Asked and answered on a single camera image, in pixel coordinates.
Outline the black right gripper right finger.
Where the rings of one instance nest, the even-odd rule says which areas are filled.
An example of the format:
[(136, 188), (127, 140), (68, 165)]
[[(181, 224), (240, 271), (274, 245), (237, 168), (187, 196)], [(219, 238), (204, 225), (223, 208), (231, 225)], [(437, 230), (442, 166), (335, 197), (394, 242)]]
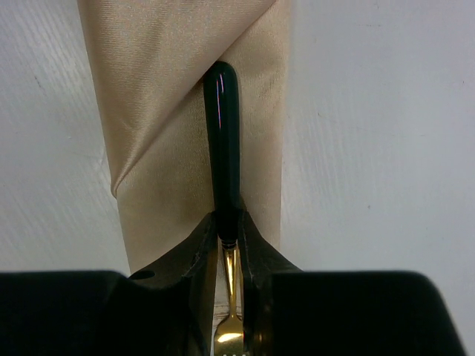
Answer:
[(302, 271), (242, 212), (244, 346), (251, 355), (463, 355), (437, 287), (413, 271)]

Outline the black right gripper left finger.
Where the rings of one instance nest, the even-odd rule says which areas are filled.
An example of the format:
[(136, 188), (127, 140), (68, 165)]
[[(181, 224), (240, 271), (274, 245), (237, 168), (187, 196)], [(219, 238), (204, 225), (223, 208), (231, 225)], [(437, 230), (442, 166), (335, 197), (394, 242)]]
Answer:
[(1, 274), (3, 355), (208, 355), (217, 226), (193, 232), (131, 276), (115, 271)]

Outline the gold fork black handle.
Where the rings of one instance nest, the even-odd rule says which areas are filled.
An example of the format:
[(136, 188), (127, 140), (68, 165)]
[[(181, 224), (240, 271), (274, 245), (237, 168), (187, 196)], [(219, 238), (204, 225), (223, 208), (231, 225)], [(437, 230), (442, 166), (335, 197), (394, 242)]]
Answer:
[(203, 77), (203, 96), (217, 235), (223, 254), (228, 315), (214, 333), (215, 355), (244, 355), (238, 317), (238, 220), (240, 216), (240, 114), (238, 78), (227, 62), (215, 62)]

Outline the peach cloth napkin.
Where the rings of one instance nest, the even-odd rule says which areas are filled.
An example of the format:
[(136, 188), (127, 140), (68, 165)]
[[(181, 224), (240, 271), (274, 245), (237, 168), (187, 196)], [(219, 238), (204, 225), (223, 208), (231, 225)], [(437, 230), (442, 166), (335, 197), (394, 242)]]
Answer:
[(236, 71), (244, 204), (281, 237), (289, 1), (80, 1), (128, 264), (137, 271), (213, 209), (203, 74)]

